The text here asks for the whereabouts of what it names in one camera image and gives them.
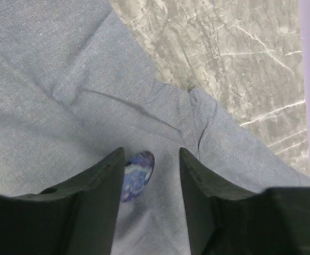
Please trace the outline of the grey button-up shirt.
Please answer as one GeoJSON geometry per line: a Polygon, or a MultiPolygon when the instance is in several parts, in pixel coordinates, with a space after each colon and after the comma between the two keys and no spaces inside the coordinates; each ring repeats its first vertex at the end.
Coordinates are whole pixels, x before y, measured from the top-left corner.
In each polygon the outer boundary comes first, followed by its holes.
{"type": "Polygon", "coordinates": [[[179,149],[251,191],[310,186],[204,90],[155,79],[109,1],[0,1],[0,193],[38,192],[124,147],[155,169],[113,254],[189,254],[179,149]]]}

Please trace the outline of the blue round brooch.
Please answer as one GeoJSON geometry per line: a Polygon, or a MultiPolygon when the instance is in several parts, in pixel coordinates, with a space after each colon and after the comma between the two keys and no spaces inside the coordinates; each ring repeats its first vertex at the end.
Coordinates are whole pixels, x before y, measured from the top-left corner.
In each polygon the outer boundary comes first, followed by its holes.
{"type": "Polygon", "coordinates": [[[141,195],[147,186],[155,166],[155,157],[150,151],[141,151],[132,156],[125,165],[121,202],[128,202],[141,195]]]}

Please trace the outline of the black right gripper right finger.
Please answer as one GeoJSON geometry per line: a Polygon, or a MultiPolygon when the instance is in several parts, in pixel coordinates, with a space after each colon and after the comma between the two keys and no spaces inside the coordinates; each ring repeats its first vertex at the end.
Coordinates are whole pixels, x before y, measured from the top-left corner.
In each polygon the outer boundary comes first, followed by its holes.
{"type": "Polygon", "coordinates": [[[310,187],[243,189],[181,148],[192,254],[310,254],[310,187]]]}

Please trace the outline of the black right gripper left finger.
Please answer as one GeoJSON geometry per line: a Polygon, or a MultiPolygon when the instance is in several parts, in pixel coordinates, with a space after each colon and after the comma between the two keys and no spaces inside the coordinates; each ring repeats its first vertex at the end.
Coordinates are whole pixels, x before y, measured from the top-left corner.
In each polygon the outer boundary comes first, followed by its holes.
{"type": "Polygon", "coordinates": [[[124,150],[39,194],[0,195],[0,254],[110,254],[124,150]]]}

